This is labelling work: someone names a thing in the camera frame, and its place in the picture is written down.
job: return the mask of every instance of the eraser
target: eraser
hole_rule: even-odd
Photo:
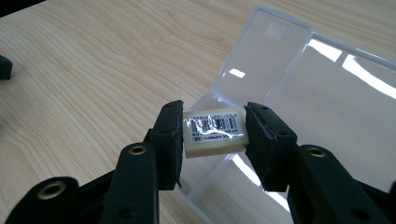
[[[248,132],[239,107],[183,113],[186,158],[245,150]]]

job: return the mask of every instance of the transparent plastic box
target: transparent plastic box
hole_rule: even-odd
[[[298,145],[329,149],[357,180],[396,180],[396,63],[256,7],[210,92],[190,110],[271,107]],[[286,193],[262,190],[244,152],[183,161],[180,195],[207,223],[292,223]]]

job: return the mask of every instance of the black clamp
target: black clamp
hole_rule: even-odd
[[[114,171],[84,186],[67,176],[37,184],[6,223],[159,223],[158,191],[179,184],[182,112],[182,101],[164,105],[143,142],[125,147]]]
[[[12,70],[12,62],[0,55],[0,80],[10,79]]]

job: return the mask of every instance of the barcode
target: barcode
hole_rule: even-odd
[[[234,117],[227,119],[212,119],[210,116],[208,119],[195,119],[192,122],[192,132],[201,133],[208,130],[233,130],[236,129],[236,122]]]

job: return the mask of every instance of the bolt hole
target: bolt hole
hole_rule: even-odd
[[[134,216],[135,216],[135,212],[132,206],[124,206],[119,211],[119,217],[121,219],[129,219]]]
[[[363,221],[368,221],[371,219],[370,214],[368,214],[366,211],[362,210],[362,209],[352,209],[350,211],[352,213],[352,215],[360,220]]]
[[[309,153],[309,155],[314,156],[314,157],[325,157],[326,156],[326,153],[322,149],[318,149],[318,148],[309,148],[308,153]]]
[[[129,149],[129,153],[131,155],[138,156],[138,155],[145,153],[146,150],[147,149],[145,147],[133,147],[133,148]]]
[[[66,189],[66,184],[62,181],[49,183],[37,193],[37,197],[41,200],[48,200],[57,197]]]

